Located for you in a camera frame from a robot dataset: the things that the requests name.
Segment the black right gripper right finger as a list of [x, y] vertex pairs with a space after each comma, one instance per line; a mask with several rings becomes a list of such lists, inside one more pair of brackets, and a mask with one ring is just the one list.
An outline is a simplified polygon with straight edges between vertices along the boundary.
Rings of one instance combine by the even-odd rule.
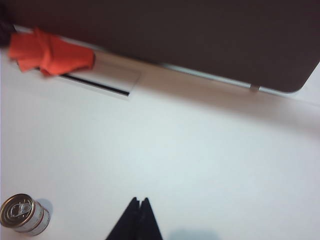
[[152, 206], [147, 197], [141, 202], [136, 227], [137, 240], [163, 240]]

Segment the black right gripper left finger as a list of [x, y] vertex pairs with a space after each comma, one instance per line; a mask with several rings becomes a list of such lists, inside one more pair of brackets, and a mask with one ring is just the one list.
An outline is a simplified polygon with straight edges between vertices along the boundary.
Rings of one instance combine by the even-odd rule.
[[133, 197], [106, 239], [134, 240], [136, 238], [139, 211], [140, 201]]

